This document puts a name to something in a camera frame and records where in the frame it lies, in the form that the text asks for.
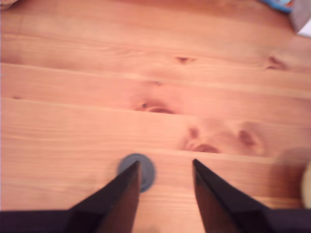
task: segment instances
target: wood knot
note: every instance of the wood knot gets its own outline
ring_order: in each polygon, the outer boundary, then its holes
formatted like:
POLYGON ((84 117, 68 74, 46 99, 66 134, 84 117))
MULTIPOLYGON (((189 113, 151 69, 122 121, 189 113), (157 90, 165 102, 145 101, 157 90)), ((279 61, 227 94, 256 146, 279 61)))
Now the wood knot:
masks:
POLYGON ((166 113, 166 114, 175 114, 175 112, 169 109, 166 104, 158 100, 149 100, 141 104, 137 111, 144 111, 150 113, 166 113))
POLYGON ((255 140, 253 139, 252 135, 248 131, 241 130, 239 132, 239 139, 244 145, 248 147, 253 147, 256 145, 255 140))
POLYGON ((270 65, 266 69, 287 70, 286 64, 273 56, 268 57, 268 62, 270 65))
POLYGON ((188 58, 188 57, 176 57, 176 59, 180 64, 183 65, 194 62, 196 60, 195 58, 188 58))
POLYGON ((21 96, 12 96, 12 98, 15 100, 21 100, 21 96))
POLYGON ((207 152, 207 153, 220 153, 216 147, 208 144, 201 144, 193 149, 196 152, 207 152))

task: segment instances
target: gray circular disc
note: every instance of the gray circular disc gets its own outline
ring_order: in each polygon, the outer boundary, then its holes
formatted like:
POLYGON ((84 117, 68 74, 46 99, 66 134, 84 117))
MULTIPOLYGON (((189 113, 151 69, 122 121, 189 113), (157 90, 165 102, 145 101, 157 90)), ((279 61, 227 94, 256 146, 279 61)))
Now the gray circular disc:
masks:
POLYGON ((140 161, 141 166, 140 192, 143 193, 152 186, 156 174, 155 167, 152 161, 146 155, 135 153, 126 156, 119 164, 118 174, 122 173, 136 161, 140 161))

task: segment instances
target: pine wood plank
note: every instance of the pine wood plank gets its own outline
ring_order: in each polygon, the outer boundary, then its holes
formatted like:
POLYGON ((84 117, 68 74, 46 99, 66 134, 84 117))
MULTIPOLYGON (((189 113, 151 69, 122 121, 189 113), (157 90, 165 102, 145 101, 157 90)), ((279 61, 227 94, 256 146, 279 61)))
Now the pine wood plank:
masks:
MULTIPOLYGON (((310 83, 307 79, 295 82, 296 92, 263 86, 256 93, 249 91, 243 80, 237 80, 232 89, 228 83, 204 86, 127 74, 119 78, 118 73, 103 77, 6 64, 2 74, 2 96, 14 99, 311 126, 309 91, 299 90, 310 83), (287 97, 288 93, 307 98, 287 97)), ((293 82, 289 79, 286 87, 293 82)))

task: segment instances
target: wooden floorboard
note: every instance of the wooden floorboard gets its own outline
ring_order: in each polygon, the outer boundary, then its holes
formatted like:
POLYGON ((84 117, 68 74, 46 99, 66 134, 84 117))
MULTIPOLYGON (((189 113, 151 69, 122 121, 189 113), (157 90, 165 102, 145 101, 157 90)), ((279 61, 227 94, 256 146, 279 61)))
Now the wooden floorboard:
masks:
POLYGON ((256 0, 25 0, 1 12, 1 208, 62 209, 133 152, 134 233, 204 232, 191 161, 301 208, 311 41, 256 0))

